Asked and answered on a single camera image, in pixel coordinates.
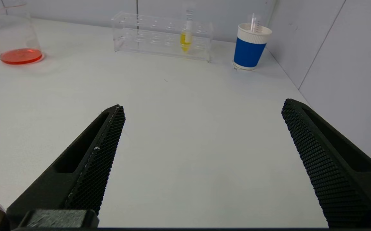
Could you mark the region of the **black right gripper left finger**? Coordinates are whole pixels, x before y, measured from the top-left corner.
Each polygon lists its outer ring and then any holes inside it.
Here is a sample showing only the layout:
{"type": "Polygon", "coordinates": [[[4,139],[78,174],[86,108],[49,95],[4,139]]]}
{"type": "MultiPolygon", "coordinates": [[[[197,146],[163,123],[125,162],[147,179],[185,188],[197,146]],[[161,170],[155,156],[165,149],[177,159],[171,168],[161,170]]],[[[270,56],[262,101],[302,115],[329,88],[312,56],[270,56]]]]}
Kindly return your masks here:
{"type": "Polygon", "coordinates": [[[19,226],[36,209],[93,210],[98,215],[124,124],[123,106],[102,111],[8,207],[10,225],[19,226]]]}

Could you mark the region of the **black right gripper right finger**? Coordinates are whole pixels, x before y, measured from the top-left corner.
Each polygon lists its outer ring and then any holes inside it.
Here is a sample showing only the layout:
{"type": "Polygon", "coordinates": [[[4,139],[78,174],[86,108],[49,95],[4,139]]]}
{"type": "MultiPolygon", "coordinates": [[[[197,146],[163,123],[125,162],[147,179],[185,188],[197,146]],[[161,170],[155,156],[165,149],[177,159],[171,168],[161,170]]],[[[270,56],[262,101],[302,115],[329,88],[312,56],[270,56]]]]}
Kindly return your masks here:
{"type": "Polygon", "coordinates": [[[371,158],[300,101],[281,114],[328,227],[371,228],[371,158]]]}

